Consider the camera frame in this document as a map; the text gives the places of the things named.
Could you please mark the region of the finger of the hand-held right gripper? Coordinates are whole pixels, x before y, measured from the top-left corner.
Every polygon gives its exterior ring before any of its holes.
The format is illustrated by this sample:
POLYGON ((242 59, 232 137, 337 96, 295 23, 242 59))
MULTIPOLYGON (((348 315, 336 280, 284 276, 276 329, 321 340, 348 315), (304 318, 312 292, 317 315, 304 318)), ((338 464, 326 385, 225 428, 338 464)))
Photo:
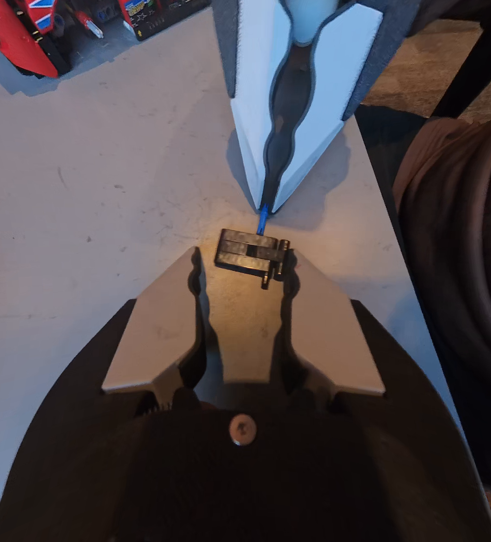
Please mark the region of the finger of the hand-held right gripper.
POLYGON ((289 199, 342 129, 344 112, 382 21, 382 11, 354 1, 319 24, 311 43, 310 98, 292 132, 290 161, 278 182, 271 212, 289 199))
POLYGON ((271 93, 290 43, 290 17, 280 1, 239 1, 233 117, 253 204, 261 209, 264 151, 272 130, 271 93))

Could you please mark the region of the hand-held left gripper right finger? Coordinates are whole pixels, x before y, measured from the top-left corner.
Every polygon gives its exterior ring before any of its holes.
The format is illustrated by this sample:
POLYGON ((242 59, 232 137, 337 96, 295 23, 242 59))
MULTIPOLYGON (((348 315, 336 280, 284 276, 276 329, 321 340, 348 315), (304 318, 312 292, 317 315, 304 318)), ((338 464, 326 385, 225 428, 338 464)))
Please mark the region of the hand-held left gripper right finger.
POLYGON ((385 385, 349 296, 303 254, 288 250, 277 352, 289 398, 329 407, 338 394, 383 397, 385 385))

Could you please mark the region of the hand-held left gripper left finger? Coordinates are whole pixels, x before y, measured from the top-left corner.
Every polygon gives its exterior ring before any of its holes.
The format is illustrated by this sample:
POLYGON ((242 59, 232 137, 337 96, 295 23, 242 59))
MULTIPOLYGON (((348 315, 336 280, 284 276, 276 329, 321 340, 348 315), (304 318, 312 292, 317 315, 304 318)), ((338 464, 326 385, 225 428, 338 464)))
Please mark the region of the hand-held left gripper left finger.
POLYGON ((208 364, 201 273, 200 249, 190 247, 136 298, 103 392, 147 391, 171 406, 177 390, 196 387, 208 364))

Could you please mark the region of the black toy brick assembly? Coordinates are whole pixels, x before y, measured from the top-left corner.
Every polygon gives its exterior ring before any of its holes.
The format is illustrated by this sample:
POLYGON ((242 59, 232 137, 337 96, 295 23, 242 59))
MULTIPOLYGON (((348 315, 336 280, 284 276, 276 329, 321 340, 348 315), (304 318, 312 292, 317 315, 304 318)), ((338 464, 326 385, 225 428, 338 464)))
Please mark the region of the black toy brick assembly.
POLYGON ((215 252, 217 267, 261 278, 267 290, 272 281, 282 282, 290 241, 224 228, 215 252))

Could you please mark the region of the grey desk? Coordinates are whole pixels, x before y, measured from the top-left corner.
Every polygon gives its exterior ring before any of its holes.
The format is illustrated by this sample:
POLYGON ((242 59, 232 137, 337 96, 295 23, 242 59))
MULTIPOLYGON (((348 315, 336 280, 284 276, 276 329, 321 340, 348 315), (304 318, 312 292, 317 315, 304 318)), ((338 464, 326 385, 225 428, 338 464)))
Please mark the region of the grey desk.
MULTIPOLYGON (((384 396, 289 398, 282 282, 215 265, 221 230, 259 210, 208 16, 127 66, 0 98, 0 541, 491 541, 437 356, 431 383, 350 299, 384 396), (190 247, 204 376, 171 406, 103 392, 136 298, 190 247)), ((302 196, 309 237, 298 218, 276 238, 334 281, 389 217, 302 196)))

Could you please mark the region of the person's brown shirt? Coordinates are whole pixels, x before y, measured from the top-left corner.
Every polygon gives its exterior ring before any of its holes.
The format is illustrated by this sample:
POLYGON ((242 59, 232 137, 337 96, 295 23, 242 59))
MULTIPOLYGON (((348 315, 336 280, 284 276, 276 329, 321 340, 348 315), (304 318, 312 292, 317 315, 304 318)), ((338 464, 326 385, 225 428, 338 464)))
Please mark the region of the person's brown shirt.
POLYGON ((427 121, 392 192, 453 402, 491 484, 491 120, 427 121))

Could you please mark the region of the toy race car model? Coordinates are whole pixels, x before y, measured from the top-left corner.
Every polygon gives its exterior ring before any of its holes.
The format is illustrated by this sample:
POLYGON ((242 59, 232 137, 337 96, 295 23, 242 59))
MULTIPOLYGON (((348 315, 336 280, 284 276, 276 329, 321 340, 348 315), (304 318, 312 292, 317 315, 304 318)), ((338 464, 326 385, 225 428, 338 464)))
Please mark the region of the toy race car model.
POLYGON ((79 38, 104 41, 123 23, 138 42, 210 6, 211 1, 0 1, 0 54, 21 74, 60 78, 73 69, 79 38))

